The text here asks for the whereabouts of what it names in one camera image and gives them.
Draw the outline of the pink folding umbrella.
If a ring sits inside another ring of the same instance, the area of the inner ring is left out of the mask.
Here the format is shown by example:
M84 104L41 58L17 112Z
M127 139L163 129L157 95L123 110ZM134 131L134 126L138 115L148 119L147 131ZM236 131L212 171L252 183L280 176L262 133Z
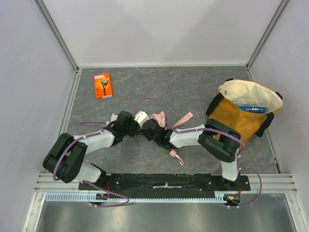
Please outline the pink folding umbrella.
M176 122L173 127L176 128L180 125L183 125L184 123L186 123L187 121L189 121L194 115L189 112L187 113L183 118L181 118L178 122ZM150 116L151 119L154 119L158 122L160 127L163 127L165 130L167 129L167 121L166 121L166 115L163 111L161 111L159 114L152 114ZM179 164L181 166L184 165L184 161L182 160L182 158L177 154L177 152L172 149L170 150L169 153L173 158L176 158L179 161Z

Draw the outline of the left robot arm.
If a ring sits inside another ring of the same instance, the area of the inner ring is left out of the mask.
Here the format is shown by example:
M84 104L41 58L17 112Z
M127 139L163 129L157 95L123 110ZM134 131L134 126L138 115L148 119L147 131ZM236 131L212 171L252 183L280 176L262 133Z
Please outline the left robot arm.
M104 123L97 132L76 136L61 134L42 166L53 174L56 181L70 183L73 180L85 180L95 183L105 172L84 161L85 156L96 150L115 146L122 142L125 136L135 137L139 130L140 126L133 115L121 111L118 115L112 115L110 122Z

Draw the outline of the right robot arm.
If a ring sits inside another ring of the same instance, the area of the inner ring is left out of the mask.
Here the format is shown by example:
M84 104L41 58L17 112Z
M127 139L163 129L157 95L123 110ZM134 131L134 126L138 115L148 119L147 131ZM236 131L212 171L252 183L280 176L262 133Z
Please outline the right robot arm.
M236 182L239 178L236 155L244 143L236 130L208 119L204 125L184 130L164 129L154 119L141 126L143 135L165 150L172 151L184 146L200 145L217 158L222 167L222 178Z

